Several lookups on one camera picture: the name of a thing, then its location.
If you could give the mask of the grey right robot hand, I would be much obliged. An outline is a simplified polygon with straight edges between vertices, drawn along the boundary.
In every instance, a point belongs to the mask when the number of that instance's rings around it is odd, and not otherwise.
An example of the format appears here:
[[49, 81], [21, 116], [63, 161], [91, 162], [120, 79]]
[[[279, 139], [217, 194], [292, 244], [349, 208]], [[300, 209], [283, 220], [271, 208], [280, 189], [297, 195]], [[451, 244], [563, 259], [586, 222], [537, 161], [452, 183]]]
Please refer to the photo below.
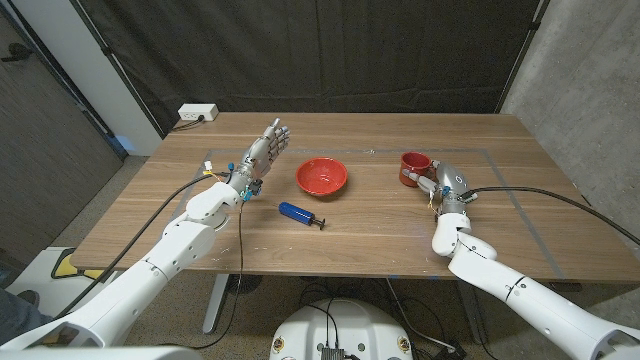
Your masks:
[[431, 208], [440, 216], [446, 213], [466, 214], [466, 205], [477, 199], [477, 195], [466, 195], [469, 191], [465, 176], [453, 165], [436, 162], [435, 180], [410, 170], [401, 171], [401, 179], [414, 181], [429, 196]]

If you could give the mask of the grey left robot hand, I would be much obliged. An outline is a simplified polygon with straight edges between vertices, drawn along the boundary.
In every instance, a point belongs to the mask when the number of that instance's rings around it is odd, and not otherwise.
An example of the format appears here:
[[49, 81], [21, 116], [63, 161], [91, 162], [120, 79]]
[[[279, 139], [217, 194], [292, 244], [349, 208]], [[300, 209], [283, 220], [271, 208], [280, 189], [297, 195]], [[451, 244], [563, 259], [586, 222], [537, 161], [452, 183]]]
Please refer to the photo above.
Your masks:
[[227, 181], [227, 184], [233, 187], [244, 201], [260, 192], [262, 178], [288, 146], [289, 137], [288, 127], [281, 125], [280, 119], [275, 118], [264, 133], [244, 152]]

